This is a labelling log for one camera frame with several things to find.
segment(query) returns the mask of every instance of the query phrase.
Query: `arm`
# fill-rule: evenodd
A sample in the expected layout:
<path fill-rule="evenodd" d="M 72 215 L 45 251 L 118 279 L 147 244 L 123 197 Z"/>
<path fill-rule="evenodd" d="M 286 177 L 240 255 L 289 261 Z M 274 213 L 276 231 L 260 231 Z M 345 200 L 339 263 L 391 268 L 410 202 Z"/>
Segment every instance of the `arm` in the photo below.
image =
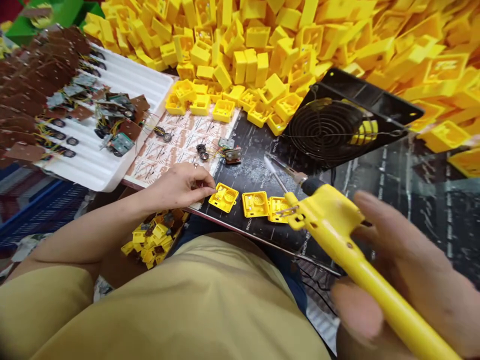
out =
<path fill-rule="evenodd" d="M 480 357 L 480 292 L 397 210 L 361 191 L 354 200 L 374 225 L 354 235 L 376 251 L 378 271 L 459 356 Z M 339 360 L 415 358 L 385 323 L 375 300 L 350 279 L 337 281 L 331 294 L 341 320 Z"/>
<path fill-rule="evenodd" d="M 192 184 L 200 185 L 192 189 Z M 8 280 L 35 269 L 71 265 L 95 280 L 103 257 L 119 248 L 148 215 L 187 207 L 214 194 L 215 182 L 202 166 L 176 164 L 148 188 L 89 212 L 56 231 L 40 244 Z"/>

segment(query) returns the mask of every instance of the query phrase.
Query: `blue container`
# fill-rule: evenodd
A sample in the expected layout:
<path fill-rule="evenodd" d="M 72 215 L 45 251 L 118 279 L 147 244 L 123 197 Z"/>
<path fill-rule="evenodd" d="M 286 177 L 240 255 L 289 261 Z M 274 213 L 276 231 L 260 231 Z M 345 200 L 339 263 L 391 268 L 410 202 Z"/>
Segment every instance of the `blue container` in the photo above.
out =
<path fill-rule="evenodd" d="M 0 227 L 0 250 L 15 249 L 18 242 L 28 235 L 53 233 L 68 224 L 88 192 L 81 185 L 55 181 Z"/>

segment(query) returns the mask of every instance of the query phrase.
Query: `yellow soldering iron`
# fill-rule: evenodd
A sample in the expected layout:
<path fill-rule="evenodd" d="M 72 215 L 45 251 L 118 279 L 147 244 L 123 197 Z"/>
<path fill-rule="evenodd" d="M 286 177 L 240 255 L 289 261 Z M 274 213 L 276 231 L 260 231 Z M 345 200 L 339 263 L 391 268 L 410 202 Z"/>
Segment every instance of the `yellow soldering iron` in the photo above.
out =
<path fill-rule="evenodd" d="M 380 305 L 390 327 L 408 349 L 421 360 L 460 360 L 461 358 L 417 311 L 367 261 L 350 234 L 364 220 L 358 207 L 333 186 L 308 177 L 271 157 L 301 185 L 307 198 L 299 201 L 280 180 L 274 165 L 264 160 L 285 192 L 290 206 L 288 224 L 306 229 L 320 247 L 341 266 L 348 276 Z"/>

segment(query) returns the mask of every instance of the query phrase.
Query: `white plastic tray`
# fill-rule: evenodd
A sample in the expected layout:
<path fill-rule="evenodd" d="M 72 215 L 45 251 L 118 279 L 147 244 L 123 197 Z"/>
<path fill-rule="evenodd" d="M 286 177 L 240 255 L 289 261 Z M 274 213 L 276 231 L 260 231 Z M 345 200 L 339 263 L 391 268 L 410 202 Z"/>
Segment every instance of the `white plastic tray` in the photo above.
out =
<path fill-rule="evenodd" d="M 103 47 L 90 45 L 105 56 L 105 60 L 97 59 L 106 65 L 106 70 L 93 66 L 101 74 L 100 78 L 91 76 L 103 85 L 111 87 L 110 91 L 113 93 L 126 93 L 130 98 L 145 95 L 150 105 L 149 112 L 161 117 L 173 84 L 172 78 Z M 85 103 L 82 105 L 94 111 L 94 106 Z M 111 192 L 122 180 L 145 140 L 159 122 L 159 117 L 148 118 L 135 146 L 122 157 L 116 157 L 106 149 L 99 150 L 102 140 L 94 133 L 97 124 L 94 116 L 81 122 L 64 118 L 66 126 L 61 128 L 48 124 L 51 128 L 66 134 L 68 138 L 74 137 L 79 141 L 78 145 L 71 146 L 65 140 L 50 138 L 55 143 L 76 152 L 76 156 L 68 158 L 53 153 L 54 157 L 51 160 L 39 161 L 35 165 L 94 191 Z"/>

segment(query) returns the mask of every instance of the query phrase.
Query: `yellow shirt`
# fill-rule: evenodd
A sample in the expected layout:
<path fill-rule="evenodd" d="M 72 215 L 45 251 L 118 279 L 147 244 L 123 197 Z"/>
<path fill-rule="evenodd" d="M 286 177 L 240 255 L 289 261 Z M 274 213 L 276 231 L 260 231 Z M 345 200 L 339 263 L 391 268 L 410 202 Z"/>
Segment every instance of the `yellow shirt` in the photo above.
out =
<path fill-rule="evenodd" d="M 184 244 L 95 304 L 92 294 L 72 266 L 1 286 L 0 359 L 330 359 L 278 269 L 231 232 Z"/>

